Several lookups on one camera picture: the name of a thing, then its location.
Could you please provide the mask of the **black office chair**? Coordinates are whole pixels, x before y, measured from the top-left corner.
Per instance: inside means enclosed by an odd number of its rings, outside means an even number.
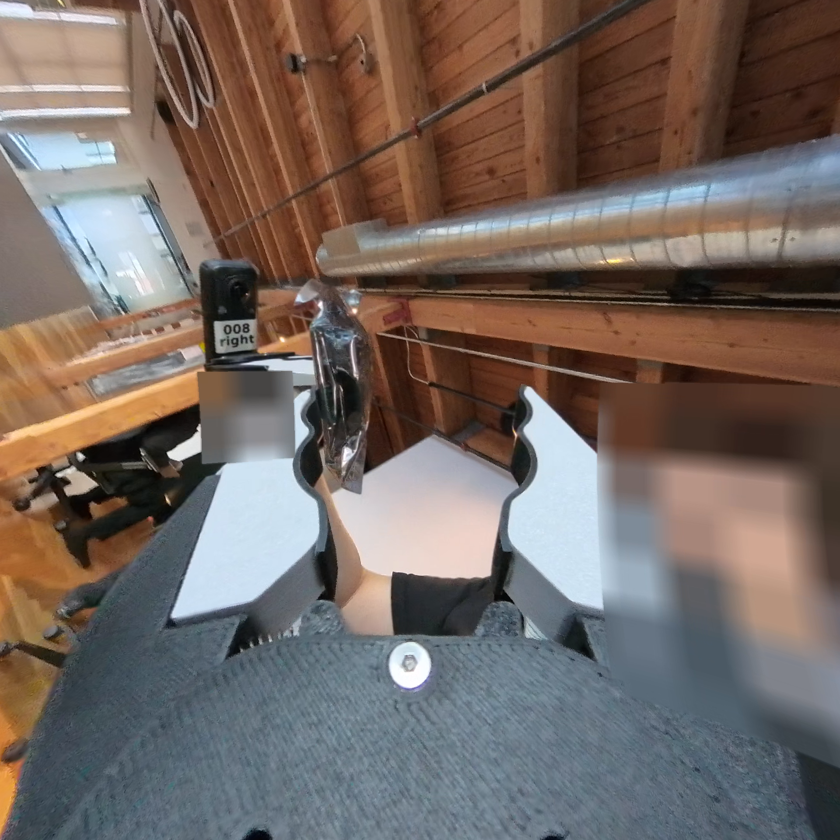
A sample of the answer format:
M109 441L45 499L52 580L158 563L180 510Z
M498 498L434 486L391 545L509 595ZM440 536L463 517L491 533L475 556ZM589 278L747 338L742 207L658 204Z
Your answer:
M164 416L67 457L68 463L93 480L93 488L75 496L66 493L69 480L57 468L37 468L34 488L12 499L26 511L43 492L52 492L66 512L55 525L80 567L90 566L89 542L102 541L150 519L162 525L195 488L214 473L201 453L183 461L171 452L194 437L200 425L198 405Z

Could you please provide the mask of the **person's right forearm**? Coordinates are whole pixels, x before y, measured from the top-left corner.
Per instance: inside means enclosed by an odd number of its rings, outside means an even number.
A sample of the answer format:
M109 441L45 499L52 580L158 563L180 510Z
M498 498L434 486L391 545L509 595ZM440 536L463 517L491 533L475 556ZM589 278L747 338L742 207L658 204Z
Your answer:
M376 574L363 567L360 553L343 524L324 476L318 478L315 487L329 517L338 566L334 601L345 626L358 635L393 635L391 576Z

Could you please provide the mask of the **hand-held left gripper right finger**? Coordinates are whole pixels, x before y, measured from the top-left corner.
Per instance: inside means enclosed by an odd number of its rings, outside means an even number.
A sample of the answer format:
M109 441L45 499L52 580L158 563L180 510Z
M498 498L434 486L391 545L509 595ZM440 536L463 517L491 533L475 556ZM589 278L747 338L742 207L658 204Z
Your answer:
M603 617L595 451L530 386L513 419L511 474L490 580L538 637L564 640L580 617Z

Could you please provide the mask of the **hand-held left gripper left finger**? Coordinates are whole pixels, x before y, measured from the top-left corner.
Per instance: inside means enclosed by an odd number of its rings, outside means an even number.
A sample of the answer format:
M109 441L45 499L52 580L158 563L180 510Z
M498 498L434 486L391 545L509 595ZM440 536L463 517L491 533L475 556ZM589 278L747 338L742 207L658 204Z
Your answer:
M283 634L319 598L331 601L337 558L322 477L313 390L294 402L293 458L226 465L170 612L182 627L243 616L254 634Z

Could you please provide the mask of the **white flat panel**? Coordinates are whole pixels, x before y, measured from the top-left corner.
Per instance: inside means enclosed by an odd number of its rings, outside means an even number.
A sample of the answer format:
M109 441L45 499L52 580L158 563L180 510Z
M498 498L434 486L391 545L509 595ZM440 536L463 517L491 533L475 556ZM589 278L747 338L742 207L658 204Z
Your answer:
M427 437L368 471L361 494L333 498L368 571L474 579L490 574L501 507L516 488L506 470Z

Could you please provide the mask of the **ceiling sprinkler fixture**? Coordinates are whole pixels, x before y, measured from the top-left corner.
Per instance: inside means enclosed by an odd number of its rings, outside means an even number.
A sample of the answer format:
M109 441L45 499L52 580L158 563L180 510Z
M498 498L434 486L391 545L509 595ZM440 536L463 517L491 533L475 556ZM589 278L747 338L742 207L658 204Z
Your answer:
M375 57L362 33L358 31L329 56L307 56L300 52L290 52L285 55L285 65L290 73L302 74L310 65L337 65L344 54L356 48L359 51L358 60L362 72L370 75L375 67Z

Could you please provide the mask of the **black ceiling rod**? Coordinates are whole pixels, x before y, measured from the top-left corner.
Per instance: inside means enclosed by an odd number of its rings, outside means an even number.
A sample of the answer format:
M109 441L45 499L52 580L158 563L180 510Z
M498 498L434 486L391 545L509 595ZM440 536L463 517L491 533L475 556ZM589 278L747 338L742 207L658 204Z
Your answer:
M523 76L531 69L539 67L547 60L564 53L571 47L580 44L583 40L588 39L594 34L602 31L607 26L612 25L615 21L624 18L638 8L644 7L647 4L647 1L622 1L613 5L604 12L601 12L600 14L578 25L577 28L554 38L547 45L533 51L523 58L520 58L514 64L505 68L496 75L483 80L480 84L468 89L457 98L448 101L442 107L429 112L420 119L413 118L408 127L401 129L399 132L390 136L376 146L371 147L362 154L356 155L349 161L329 171L320 178L304 185L301 189L281 198L276 203L271 204L258 213L247 217L244 221L226 229L219 235L213 237L212 242L220 244L227 238L231 238L256 222L268 218L268 216L278 212L282 208L293 204L310 193L315 192L321 186L337 180L342 175L350 173L363 163L396 147L398 144L404 143L410 139L419 139L426 130L453 116L461 109L466 108L472 102L489 96L491 93L507 85L509 82Z

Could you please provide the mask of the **black chair base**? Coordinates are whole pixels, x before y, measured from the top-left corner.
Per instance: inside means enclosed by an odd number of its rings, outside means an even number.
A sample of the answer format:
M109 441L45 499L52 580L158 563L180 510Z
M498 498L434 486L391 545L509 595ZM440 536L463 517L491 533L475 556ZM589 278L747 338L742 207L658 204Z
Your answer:
M69 649L77 647L79 644L78 634L74 626L68 623L69 620L76 614L97 608L121 575L122 573L118 570L98 581L82 584L66 593L54 612L54 622L48 625L43 632L43 639L50 643L65 640L69 644ZM56 669L63 668L69 654L67 650L58 650L56 647L36 644L24 639L14 642L3 640L1 643L1 659L6 659L15 653Z

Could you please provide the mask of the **glass partition wall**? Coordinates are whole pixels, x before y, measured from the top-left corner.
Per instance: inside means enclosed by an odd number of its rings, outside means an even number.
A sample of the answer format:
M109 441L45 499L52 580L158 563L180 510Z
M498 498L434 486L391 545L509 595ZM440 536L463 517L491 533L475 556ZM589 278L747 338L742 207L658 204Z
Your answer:
M182 252L160 208L143 192L48 196L39 211L103 317L192 296Z

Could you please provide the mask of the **silver foil parts bag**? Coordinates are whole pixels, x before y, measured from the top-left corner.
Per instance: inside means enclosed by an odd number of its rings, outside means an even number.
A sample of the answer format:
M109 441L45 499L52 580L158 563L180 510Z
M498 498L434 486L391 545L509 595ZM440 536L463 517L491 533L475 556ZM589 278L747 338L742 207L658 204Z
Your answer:
M296 297L296 306L309 304L324 463L344 490L360 495L373 391L371 339L358 317L361 294L310 279Z

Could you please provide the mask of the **silver ventilation duct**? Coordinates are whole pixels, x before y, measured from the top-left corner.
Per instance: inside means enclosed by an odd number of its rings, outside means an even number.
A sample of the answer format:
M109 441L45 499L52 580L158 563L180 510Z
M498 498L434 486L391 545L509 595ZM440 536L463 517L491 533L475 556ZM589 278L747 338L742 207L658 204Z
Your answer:
M823 266L839 257L838 136L459 217L324 234L328 277Z

